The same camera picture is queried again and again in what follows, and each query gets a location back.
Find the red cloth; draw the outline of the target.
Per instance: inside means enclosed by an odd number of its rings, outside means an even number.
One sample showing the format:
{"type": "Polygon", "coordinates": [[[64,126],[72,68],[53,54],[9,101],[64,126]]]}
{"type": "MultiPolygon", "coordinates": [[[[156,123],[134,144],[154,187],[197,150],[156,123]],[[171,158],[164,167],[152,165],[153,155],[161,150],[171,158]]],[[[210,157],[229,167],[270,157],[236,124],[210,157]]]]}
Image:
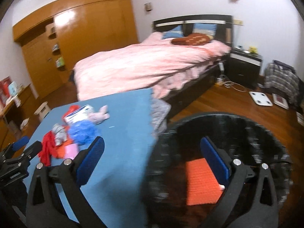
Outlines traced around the red cloth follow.
{"type": "Polygon", "coordinates": [[[40,162],[45,166],[51,165],[51,159],[57,158],[55,136],[52,131],[47,132],[42,139],[42,150],[38,153],[40,162]]]}

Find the orange knitted cloth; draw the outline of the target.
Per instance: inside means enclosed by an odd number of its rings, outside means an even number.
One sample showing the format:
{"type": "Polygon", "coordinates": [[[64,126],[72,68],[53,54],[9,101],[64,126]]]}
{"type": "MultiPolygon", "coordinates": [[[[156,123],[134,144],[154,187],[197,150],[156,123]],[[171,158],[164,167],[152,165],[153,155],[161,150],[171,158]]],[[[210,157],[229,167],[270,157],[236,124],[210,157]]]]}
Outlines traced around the orange knitted cloth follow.
{"type": "Polygon", "coordinates": [[[220,185],[205,158],[186,162],[187,205],[215,204],[225,187],[220,185]]]}
{"type": "Polygon", "coordinates": [[[65,153],[64,148],[69,144],[73,144],[73,141],[71,139],[68,139],[66,142],[56,147],[57,158],[64,158],[64,153],[65,153]]]}

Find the grey sock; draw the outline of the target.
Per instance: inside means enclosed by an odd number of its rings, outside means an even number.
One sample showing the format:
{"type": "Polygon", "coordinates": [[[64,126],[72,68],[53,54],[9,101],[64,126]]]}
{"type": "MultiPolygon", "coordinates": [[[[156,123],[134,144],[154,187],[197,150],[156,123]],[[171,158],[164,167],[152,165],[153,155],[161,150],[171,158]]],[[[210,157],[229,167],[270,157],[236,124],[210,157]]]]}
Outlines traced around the grey sock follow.
{"type": "Polygon", "coordinates": [[[53,125],[52,132],[55,138],[55,146],[60,146],[67,141],[67,132],[65,126],[58,123],[53,125]]]}

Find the blue plastic bag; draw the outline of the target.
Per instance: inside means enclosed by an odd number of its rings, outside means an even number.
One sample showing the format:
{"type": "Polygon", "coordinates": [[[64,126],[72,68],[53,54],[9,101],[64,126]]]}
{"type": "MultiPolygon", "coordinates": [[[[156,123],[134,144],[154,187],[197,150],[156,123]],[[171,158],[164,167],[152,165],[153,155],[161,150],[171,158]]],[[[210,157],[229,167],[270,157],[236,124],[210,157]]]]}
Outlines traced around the blue plastic bag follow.
{"type": "Polygon", "coordinates": [[[67,133],[70,139],[80,146],[91,143],[98,136],[96,125],[89,120],[73,123],[67,133]]]}

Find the white blue carton box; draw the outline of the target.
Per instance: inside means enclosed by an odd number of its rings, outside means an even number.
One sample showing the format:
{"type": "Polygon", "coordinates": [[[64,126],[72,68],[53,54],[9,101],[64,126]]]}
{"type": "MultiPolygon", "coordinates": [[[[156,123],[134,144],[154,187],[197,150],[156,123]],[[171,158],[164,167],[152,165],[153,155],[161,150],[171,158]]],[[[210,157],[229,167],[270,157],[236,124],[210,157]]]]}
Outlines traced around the white blue carton box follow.
{"type": "Polygon", "coordinates": [[[68,125],[71,125],[77,121],[86,120],[88,118],[89,113],[93,113],[94,108],[90,105],[84,105],[74,111],[73,113],[69,114],[64,118],[64,122],[68,125]]]}

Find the pink tissue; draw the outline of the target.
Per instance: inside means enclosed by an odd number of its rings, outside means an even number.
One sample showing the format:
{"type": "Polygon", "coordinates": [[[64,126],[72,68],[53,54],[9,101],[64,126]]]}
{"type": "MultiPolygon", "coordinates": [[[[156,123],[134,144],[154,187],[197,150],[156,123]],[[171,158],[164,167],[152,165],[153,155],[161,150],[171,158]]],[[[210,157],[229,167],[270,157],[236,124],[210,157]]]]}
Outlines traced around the pink tissue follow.
{"type": "Polygon", "coordinates": [[[88,114],[88,120],[96,125],[101,124],[109,118],[110,114],[108,113],[107,105],[102,106],[98,112],[88,114]]]}

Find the pink face mask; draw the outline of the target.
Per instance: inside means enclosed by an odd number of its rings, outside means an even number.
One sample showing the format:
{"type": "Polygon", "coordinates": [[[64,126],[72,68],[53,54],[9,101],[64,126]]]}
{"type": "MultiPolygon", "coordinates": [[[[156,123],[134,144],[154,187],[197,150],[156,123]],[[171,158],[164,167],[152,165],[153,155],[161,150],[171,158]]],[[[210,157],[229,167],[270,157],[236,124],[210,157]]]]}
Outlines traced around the pink face mask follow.
{"type": "Polygon", "coordinates": [[[69,144],[65,146],[64,149],[65,149],[64,159],[70,158],[71,160],[73,160],[74,158],[76,158],[76,156],[79,153],[79,147],[77,144],[69,144]]]}

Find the red plastic bag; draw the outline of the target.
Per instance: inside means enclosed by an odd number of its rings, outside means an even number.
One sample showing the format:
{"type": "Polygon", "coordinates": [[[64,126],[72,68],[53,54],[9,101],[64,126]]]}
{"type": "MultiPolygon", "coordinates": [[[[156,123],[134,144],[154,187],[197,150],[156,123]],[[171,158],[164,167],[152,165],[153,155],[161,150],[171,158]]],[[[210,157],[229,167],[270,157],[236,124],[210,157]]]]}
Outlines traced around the red plastic bag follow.
{"type": "Polygon", "coordinates": [[[75,105],[71,105],[71,106],[69,107],[68,111],[65,112],[65,113],[63,114],[62,120],[64,120],[64,118],[65,118],[66,116],[68,116],[69,114],[73,113],[74,111],[76,111],[76,110],[79,109],[79,108],[80,108],[79,105],[76,105],[76,104],[75,104],[75,105]]]}

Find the black trash bin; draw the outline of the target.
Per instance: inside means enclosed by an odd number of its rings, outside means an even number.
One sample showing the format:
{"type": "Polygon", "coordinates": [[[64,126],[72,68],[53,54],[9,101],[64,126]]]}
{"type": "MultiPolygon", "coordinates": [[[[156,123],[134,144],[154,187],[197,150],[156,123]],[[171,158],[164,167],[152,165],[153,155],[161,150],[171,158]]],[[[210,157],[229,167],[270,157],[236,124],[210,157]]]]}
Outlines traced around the black trash bin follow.
{"type": "Polygon", "coordinates": [[[285,146],[247,117],[185,117],[159,135],[149,157],[147,226],[278,227],[291,169],[285,146]]]}

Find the wooden sideboard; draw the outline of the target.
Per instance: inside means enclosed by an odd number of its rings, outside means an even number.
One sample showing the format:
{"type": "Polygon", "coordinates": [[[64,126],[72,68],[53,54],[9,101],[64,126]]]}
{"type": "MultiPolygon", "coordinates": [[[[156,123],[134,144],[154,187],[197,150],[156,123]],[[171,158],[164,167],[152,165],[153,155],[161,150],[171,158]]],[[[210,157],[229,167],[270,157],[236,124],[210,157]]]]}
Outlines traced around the wooden sideboard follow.
{"type": "Polygon", "coordinates": [[[40,102],[29,85],[21,90],[18,98],[21,101],[19,107],[11,102],[1,111],[1,150],[25,135],[31,137],[40,124],[34,114],[40,102]]]}

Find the light blue kettle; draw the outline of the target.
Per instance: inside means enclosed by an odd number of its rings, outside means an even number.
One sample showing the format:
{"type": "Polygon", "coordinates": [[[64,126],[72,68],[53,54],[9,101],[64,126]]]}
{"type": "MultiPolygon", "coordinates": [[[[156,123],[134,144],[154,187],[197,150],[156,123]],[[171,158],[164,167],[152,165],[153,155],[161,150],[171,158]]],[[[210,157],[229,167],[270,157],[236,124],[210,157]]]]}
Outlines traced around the light blue kettle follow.
{"type": "Polygon", "coordinates": [[[9,95],[11,97],[14,97],[15,95],[18,94],[18,85],[15,81],[13,81],[12,83],[9,84],[8,86],[8,90],[9,90],[9,95]]]}

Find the blue table cloth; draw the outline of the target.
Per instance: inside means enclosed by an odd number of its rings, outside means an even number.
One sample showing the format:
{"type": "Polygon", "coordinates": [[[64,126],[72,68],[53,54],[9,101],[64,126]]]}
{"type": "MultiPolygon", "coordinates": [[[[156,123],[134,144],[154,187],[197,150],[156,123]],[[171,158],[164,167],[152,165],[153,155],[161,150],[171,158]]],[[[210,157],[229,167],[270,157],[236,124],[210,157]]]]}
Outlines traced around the blue table cloth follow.
{"type": "Polygon", "coordinates": [[[145,227],[141,183],[155,138],[151,89],[79,101],[97,111],[107,105],[110,118],[97,125],[105,151],[81,191],[107,227],[145,227]]]}

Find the white bathroom scale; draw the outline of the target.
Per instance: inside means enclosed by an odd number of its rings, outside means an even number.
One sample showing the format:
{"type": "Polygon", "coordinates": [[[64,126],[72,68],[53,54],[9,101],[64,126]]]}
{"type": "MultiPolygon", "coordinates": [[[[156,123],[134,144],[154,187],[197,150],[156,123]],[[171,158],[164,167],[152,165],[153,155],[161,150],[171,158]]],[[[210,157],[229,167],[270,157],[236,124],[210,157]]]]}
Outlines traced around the white bathroom scale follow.
{"type": "Polygon", "coordinates": [[[259,106],[264,106],[264,107],[273,106],[271,100],[264,93],[250,91],[249,95],[251,96],[255,104],[259,106]]]}

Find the black white nightstand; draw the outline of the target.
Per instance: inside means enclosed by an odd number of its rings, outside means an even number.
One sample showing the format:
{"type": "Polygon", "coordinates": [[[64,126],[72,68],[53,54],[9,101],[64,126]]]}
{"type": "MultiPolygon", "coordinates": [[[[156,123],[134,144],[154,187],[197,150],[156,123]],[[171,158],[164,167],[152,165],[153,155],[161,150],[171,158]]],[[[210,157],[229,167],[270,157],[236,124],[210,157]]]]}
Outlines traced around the black white nightstand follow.
{"type": "Polygon", "coordinates": [[[262,57],[233,48],[228,58],[227,77],[249,89],[256,89],[262,57]]]}

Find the plaid shirt on chair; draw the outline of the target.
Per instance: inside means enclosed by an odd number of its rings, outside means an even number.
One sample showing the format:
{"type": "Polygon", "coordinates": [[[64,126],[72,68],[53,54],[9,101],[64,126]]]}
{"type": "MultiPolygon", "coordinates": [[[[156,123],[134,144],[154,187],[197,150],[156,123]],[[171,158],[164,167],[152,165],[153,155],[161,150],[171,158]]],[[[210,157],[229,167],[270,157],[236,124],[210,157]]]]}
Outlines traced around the plaid shirt on chair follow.
{"type": "Polygon", "coordinates": [[[274,60],[268,64],[264,71],[264,87],[284,93],[292,105],[298,103],[299,78],[295,69],[283,62],[274,60]]]}

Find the wooden wardrobe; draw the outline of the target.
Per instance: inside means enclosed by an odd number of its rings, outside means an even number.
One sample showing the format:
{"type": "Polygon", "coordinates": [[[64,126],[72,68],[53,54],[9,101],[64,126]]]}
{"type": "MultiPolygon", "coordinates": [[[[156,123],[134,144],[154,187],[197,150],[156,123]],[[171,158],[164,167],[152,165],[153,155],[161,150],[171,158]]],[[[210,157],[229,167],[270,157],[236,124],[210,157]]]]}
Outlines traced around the wooden wardrobe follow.
{"type": "Polygon", "coordinates": [[[57,0],[12,31],[40,98],[66,83],[79,60],[138,42],[131,0],[57,0]]]}

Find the yellow plush toy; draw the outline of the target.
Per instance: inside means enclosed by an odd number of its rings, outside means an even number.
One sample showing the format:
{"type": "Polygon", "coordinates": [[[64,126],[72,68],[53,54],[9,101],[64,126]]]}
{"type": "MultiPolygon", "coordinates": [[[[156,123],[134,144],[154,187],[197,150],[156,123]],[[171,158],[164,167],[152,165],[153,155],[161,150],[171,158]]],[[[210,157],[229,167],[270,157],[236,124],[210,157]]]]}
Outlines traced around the yellow plush toy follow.
{"type": "Polygon", "coordinates": [[[249,50],[250,54],[252,54],[252,55],[257,55],[258,54],[257,47],[250,46],[248,50],[249,50]]]}

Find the pink bed duvet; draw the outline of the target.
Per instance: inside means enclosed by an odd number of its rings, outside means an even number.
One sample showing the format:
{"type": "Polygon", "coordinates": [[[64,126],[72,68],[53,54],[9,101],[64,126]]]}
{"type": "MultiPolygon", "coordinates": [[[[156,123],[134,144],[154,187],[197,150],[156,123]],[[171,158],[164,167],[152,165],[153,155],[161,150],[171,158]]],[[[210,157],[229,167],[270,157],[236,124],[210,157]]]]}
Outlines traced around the pink bed duvet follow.
{"type": "Polygon", "coordinates": [[[202,46],[173,45],[153,32],[139,44],[100,51],[78,61],[74,81],[80,101],[111,94],[152,88],[155,98],[164,98],[172,90],[196,79],[205,67],[190,68],[213,57],[230,53],[231,48],[212,40],[202,46]]]}

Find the brown dotted pillow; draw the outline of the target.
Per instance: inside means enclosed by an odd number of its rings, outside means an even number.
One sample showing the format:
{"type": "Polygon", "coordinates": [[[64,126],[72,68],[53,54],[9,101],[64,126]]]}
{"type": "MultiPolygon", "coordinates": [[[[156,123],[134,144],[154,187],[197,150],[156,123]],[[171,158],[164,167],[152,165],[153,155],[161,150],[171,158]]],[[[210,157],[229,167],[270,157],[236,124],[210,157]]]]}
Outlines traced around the brown dotted pillow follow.
{"type": "Polygon", "coordinates": [[[173,45],[202,46],[213,40],[213,36],[203,33],[192,33],[183,38],[171,40],[173,45]]]}

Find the right blue pillow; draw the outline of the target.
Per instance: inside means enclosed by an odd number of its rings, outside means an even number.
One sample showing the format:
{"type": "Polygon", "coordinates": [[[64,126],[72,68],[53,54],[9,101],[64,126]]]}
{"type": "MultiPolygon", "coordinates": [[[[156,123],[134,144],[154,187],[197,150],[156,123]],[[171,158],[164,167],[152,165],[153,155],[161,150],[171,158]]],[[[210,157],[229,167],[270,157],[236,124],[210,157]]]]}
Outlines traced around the right blue pillow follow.
{"type": "Polygon", "coordinates": [[[193,33],[201,33],[214,38],[216,35],[217,24],[195,23],[193,25],[193,33]]]}

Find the blue pillow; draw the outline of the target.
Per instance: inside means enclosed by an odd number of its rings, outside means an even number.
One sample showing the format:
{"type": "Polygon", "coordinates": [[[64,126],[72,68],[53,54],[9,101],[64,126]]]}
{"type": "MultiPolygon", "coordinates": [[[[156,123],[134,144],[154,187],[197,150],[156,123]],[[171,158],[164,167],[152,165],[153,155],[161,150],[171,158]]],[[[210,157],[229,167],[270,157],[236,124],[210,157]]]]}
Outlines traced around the blue pillow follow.
{"type": "Polygon", "coordinates": [[[195,23],[193,25],[193,33],[201,33],[214,38],[216,35],[217,24],[195,23]]]}
{"type": "Polygon", "coordinates": [[[182,37],[183,37],[182,26],[178,25],[175,28],[164,32],[162,35],[162,40],[169,38],[182,38],[182,37]]]}

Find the left blue pillow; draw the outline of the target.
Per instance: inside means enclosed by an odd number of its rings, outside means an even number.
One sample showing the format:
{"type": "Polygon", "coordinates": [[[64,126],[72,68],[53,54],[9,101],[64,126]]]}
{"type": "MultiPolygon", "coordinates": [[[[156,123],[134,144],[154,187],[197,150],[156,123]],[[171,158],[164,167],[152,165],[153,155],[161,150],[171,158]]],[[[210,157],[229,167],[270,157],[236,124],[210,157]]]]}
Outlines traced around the left blue pillow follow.
{"type": "Polygon", "coordinates": [[[169,38],[182,38],[182,37],[183,37],[182,26],[178,25],[175,28],[164,32],[162,35],[162,40],[169,38]]]}

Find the red picture frame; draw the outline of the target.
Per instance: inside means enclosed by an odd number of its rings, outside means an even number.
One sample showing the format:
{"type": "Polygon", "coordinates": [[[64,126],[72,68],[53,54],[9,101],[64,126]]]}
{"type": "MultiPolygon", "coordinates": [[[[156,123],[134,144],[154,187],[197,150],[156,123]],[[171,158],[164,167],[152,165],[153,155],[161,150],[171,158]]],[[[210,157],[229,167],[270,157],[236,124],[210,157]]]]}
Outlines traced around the red picture frame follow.
{"type": "Polygon", "coordinates": [[[1,103],[3,107],[6,106],[6,101],[9,98],[9,89],[8,86],[12,83],[10,76],[1,80],[1,103]]]}

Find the black bed frame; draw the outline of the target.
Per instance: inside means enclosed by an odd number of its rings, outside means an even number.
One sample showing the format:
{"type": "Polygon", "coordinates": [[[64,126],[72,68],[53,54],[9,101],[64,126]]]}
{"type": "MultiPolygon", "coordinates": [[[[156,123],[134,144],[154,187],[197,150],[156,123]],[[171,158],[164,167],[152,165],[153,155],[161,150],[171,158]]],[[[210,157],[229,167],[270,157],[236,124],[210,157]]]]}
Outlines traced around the black bed frame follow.
{"type": "MultiPolygon", "coordinates": [[[[196,24],[212,24],[216,25],[214,40],[233,46],[233,16],[224,14],[195,14],[183,15],[179,17],[170,17],[153,21],[153,31],[165,32],[176,26],[181,26],[184,35],[193,32],[196,24]]],[[[162,98],[163,101],[171,105],[171,110],[167,115],[167,120],[171,120],[174,116],[188,107],[193,101],[199,98],[205,91],[211,88],[220,75],[219,63],[227,65],[229,54],[221,57],[213,57],[205,62],[200,62],[192,66],[190,69],[205,67],[201,70],[196,79],[184,84],[180,90],[172,90],[169,94],[162,98]]]]}

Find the left wall lamp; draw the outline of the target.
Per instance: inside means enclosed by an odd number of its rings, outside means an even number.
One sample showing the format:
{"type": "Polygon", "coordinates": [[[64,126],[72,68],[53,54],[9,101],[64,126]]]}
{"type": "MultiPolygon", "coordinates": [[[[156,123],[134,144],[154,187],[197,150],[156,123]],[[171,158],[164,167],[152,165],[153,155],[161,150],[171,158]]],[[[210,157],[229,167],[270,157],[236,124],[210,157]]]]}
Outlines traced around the left wall lamp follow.
{"type": "Polygon", "coordinates": [[[145,7],[145,11],[146,11],[147,13],[149,13],[149,12],[151,12],[151,11],[153,10],[152,4],[151,4],[151,3],[145,3],[145,4],[144,4],[144,7],[145,7]]]}

